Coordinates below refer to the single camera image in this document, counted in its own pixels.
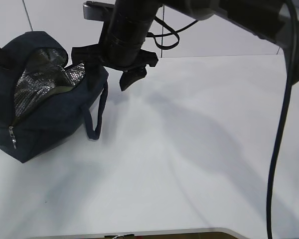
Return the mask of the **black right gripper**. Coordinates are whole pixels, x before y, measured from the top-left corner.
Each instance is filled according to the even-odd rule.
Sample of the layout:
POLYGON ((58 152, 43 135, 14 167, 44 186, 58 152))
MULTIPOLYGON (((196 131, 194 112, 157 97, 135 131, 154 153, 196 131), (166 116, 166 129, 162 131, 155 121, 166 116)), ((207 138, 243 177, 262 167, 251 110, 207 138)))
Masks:
POLYGON ((100 65, 124 71, 119 81, 123 92, 146 77, 146 65, 155 67, 158 62, 156 53, 142 49, 158 11, 158 1, 117 0, 114 5, 110 21, 102 22, 99 42, 74 47, 71 52, 73 63, 86 63, 88 90, 101 83, 100 65))

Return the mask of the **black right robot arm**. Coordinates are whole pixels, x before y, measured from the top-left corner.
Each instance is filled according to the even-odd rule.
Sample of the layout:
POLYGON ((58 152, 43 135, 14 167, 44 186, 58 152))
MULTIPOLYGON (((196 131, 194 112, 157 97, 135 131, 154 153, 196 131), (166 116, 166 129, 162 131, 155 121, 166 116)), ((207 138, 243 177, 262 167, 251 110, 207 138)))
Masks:
POLYGON ((299 0, 118 0, 114 4, 88 1, 84 16, 103 22, 100 40, 95 45, 75 47, 75 63, 98 63, 122 71, 121 90, 154 67, 155 53, 142 50, 156 13, 168 6, 195 21, 217 15, 224 20, 283 49, 287 83, 281 120, 287 117, 292 86, 299 81, 299 0))

